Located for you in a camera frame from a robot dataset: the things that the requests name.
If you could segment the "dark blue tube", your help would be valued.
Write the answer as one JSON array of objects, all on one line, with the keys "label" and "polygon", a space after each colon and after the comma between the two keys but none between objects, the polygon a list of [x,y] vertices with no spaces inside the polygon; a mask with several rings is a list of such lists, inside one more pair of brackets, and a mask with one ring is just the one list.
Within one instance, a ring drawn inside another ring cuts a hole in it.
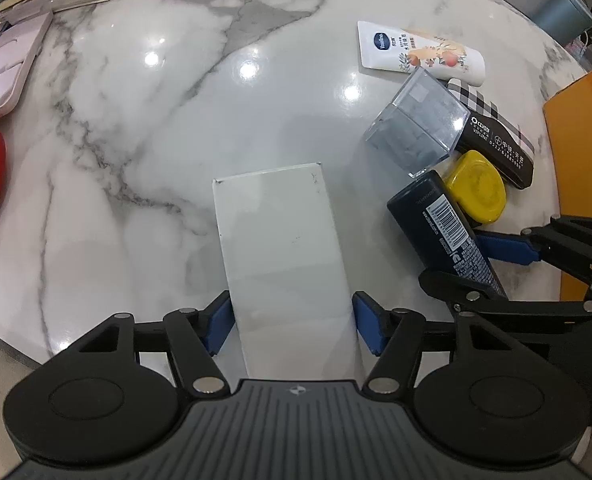
[{"label": "dark blue tube", "polygon": [[427,268],[506,292],[476,235],[435,170],[392,196],[387,209]]}]

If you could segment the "yellow tape measure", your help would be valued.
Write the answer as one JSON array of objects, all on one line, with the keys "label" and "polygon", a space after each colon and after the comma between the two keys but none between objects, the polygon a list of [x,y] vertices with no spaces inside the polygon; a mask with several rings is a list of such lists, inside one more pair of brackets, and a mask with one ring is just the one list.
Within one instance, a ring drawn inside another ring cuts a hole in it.
[{"label": "yellow tape measure", "polygon": [[507,196],[501,174],[475,150],[460,156],[445,179],[460,210],[478,224],[490,224],[501,217]]}]

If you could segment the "white rectangular case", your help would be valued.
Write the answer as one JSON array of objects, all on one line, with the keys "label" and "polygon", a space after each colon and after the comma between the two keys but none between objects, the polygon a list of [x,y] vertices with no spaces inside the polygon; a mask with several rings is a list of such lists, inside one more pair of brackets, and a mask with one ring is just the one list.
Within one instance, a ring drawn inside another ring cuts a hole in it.
[{"label": "white rectangular case", "polygon": [[362,379],[350,289],[321,164],[221,178],[212,191],[248,375]]}]

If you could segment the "plaid black case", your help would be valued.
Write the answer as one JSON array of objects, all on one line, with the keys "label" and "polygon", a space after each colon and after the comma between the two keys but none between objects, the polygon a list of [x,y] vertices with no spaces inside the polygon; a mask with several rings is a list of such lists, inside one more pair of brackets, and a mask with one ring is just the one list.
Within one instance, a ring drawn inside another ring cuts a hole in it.
[{"label": "plaid black case", "polygon": [[514,188],[529,188],[533,180],[532,142],[476,88],[456,78],[450,79],[446,88],[469,110],[456,151],[460,154],[477,151]]}]

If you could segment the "clear plastic box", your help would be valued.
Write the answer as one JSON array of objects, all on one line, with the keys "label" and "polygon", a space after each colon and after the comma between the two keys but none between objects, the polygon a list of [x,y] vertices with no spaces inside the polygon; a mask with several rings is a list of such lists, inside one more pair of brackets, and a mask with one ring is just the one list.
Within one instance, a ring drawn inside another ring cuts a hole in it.
[{"label": "clear plastic box", "polygon": [[440,81],[417,67],[366,130],[366,142],[416,178],[453,154],[469,116]]}]

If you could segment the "white hand cream tube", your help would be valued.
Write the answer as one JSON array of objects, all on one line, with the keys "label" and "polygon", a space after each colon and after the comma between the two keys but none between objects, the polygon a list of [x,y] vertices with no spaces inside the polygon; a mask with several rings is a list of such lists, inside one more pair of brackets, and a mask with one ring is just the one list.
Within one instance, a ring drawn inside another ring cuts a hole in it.
[{"label": "white hand cream tube", "polygon": [[441,80],[460,79],[480,87],[486,80],[482,54],[451,39],[358,21],[361,64],[369,70],[403,74],[418,67]]}]

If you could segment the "orange cardboard box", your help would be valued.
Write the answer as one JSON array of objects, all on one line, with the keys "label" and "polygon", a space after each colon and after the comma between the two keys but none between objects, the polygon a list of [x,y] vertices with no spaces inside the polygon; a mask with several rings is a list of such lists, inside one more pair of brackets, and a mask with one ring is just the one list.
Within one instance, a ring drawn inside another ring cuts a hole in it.
[{"label": "orange cardboard box", "polygon": [[558,189],[558,219],[576,240],[592,235],[592,70],[543,106]]}]

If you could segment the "blue-grey trash bin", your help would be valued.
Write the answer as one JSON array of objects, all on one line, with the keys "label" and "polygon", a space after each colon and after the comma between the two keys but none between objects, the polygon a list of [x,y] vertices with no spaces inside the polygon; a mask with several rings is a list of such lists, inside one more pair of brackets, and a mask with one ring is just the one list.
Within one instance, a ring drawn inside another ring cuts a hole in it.
[{"label": "blue-grey trash bin", "polygon": [[584,0],[547,0],[532,22],[566,46],[592,27],[592,11]]}]

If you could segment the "pink flat case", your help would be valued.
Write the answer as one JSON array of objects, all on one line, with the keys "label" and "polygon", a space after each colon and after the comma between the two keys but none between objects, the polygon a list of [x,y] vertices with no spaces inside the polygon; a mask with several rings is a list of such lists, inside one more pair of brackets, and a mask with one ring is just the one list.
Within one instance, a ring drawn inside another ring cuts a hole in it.
[{"label": "pink flat case", "polygon": [[51,12],[37,15],[0,35],[0,118],[18,104],[52,18]]}]

